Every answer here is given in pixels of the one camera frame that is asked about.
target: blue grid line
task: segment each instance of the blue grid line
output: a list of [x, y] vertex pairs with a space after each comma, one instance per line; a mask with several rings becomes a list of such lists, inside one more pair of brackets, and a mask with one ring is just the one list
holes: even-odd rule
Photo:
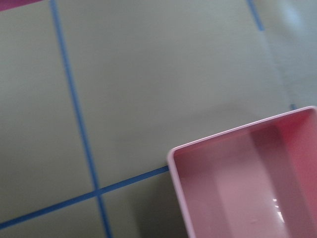
[[[70, 67], [70, 61], [69, 61], [68, 54], [67, 54], [66, 43], [64, 40], [63, 30], [62, 30], [60, 17], [59, 17], [59, 13], [58, 13], [58, 9], [57, 9], [57, 5], [56, 5], [55, 0], [50, 0], [50, 8], [51, 8], [53, 22], [54, 22], [54, 26], [55, 26], [55, 30], [56, 30], [56, 35], [57, 35], [57, 40], [58, 40], [58, 44], [59, 44], [59, 48], [60, 48], [60, 52], [61, 52], [62, 62], [64, 65], [64, 71], [66, 74], [68, 88], [69, 88], [69, 92], [71, 95], [73, 107], [75, 110], [75, 115], [76, 115], [79, 131], [80, 131], [82, 143], [84, 146], [89, 171], [90, 171], [92, 181], [94, 184], [94, 190], [97, 190], [97, 189], [99, 189], [97, 172], [96, 172], [96, 168], [94, 165], [93, 155], [91, 152], [91, 148], [90, 148], [90, 144], [89, 144], [89, 140], [88, 140], [88, 136], [87, 136], [87, 132], [86, 132], [84, 119], [83, 119], [83, 116], [81, 113], [81, 108], [79, 105], [79, 99], [78, 99], [78, 95], [77, 95], [77, 91], [76, 91], [76, 87], [75, 87], [75, 83], [74, 83], [74, 79], [73, 79], [73, 75], [72, 75], [72, 71], [71, 71], [71, 67]], [[99, 211], [100, 211], [101, 218], [102, 218], [103, 225], [104, 225], [105, 234], [108, 238], [111, 238], [112, 235], [111, 235], [110, 225], [109, 225], [109, 222], [108, 222], [108, 219], [106, 216], [106, 209], [105, 209], [104, 203], [102, 201], [102, 198], [99, 195], [97, 196], [97, 201], [98, 201]]]
[[145, 180], [145, 179], [148, 179], [150, 177], [165, 173], [167, 171], [168, 171], [168, 166], [164, 166], [164, 167], [158, 168], [156, 170], [152, 170], [152, 171], [146, 172], [144, 174], [137, 175], [137, 176], [134, 176], [132, 178], [128, 178], [126, 180], [123, 180], [123, 181], [111, 184], [109, 186], [100, 188], [98, 190], [88, 192], [88, 193], [85, 193], [83, 195], [71, 198], [69, 200], [54, 204], [52, 206], [40, 209], [38, 211], [31, 212], [31, 213], [28, 213], [26, 215], [23, 215], [23, 216], [20, 216], [17, 218], [13, 218], [13, 219], [8, 220], [6, 222], [0, 223], [0, 230], [7, 228], [7, 227], [17, 225], [19, 223], [22, 223], [22, 222], [25, 222], [28, 220], [31, 220], [31, 219], [39, 217], [41, 215], [45, 215], [47, 213], [56, 211], [58, 209], [65, 208], [65, 207], [68, 207], [70, 205], [85, 201], [85, 200], [93, 198], [93, 197], [101, 197], [102, 194], [105, 194], [107, 192], [114, 191], [116, 189], [128, 186], [130, 184], [133, 184], [133, 183]]
[[251, 14], [252, 14], [252, 16], [254, 18], [254, 21], [257, 24], [258, 30], [259, 31], [264, 31], [264, 26], [262, 24], [261, 18], [260, 18], [259, 14], [258, 14], [257, 8], [256, 8], [253, 0], [247, 0], [247, 4], [248, 4], [248, 6], [250, 8], [250, 11], [251, 11]]

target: floor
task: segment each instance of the floor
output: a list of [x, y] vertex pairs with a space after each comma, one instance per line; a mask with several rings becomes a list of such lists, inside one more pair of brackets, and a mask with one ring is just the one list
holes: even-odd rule
[[186, 237], [167, 152], [317, 105], [316, 9], [43, 0], [1, 11], [0, 237]]

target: pink box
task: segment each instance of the pink box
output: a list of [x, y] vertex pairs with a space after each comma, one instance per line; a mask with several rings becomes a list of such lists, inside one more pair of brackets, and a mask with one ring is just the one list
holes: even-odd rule
[[317, 238], [317, 108], [172, 149], [190, 238]]

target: empty container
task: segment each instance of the empty container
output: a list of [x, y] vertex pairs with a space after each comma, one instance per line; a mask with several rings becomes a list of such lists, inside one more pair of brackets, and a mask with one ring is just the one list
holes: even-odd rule
[[317, 238], [317, 108], [178, 146], [167, 160], [190, 238]]

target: magenta object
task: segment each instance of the magenta object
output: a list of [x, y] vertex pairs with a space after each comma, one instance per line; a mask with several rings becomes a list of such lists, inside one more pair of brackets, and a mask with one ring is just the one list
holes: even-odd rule
[[172, 149], [189, 238], [317, 238], [317, 108]]
[[18, 6], [34, 3], [42, 0], [0, 0], [0, 11], [8, 10]]

